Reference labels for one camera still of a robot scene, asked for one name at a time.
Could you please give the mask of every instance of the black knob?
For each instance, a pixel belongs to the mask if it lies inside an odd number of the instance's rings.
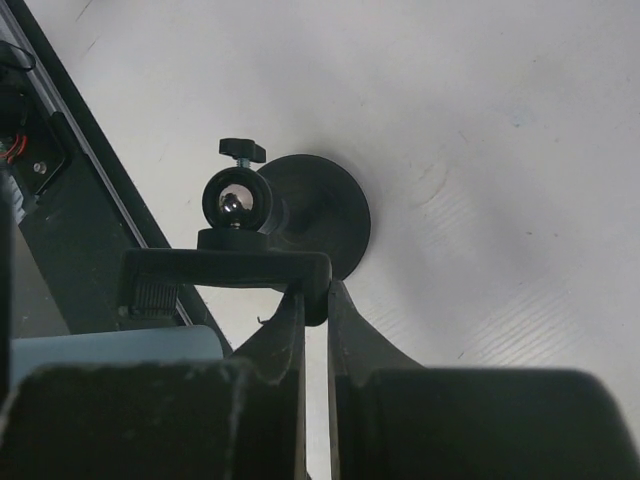
[[[246,138],[223,138],[220,140],[220,153],[234,160],[248,160],[253,163],[266,163],[267,152],[253,140]]]

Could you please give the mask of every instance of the shiny metal sphere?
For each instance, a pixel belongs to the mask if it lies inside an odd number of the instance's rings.
[[[242,227],[253,210],[253,195],[247,187],[231,184],[220,192],[218,208],[226,224]]]

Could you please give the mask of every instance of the black cable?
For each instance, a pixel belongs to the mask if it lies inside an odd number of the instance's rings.
[[[0,65],[19,72],[30,72],[36,66],[36,57],[31,53],[6,40],[0,40]],[[20,56],[24,56],[27,62],[20,61]]]

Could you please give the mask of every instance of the suction cup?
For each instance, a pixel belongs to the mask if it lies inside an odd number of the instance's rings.
[[[288,206],[288,222],[272,248],[324,252],[333,278],[344,280],[364,256],[371,215],[364,193],[345,169],[314,155],[289,155],[259,170]]]

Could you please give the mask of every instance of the round black base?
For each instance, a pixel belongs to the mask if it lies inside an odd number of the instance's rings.
[[[360,263],[371,235],[367,199],[354,178],[330,160],[289,155],[259,170],[289,207],[289,220],[271,247],[324,252],[333,277],[344,280]]]

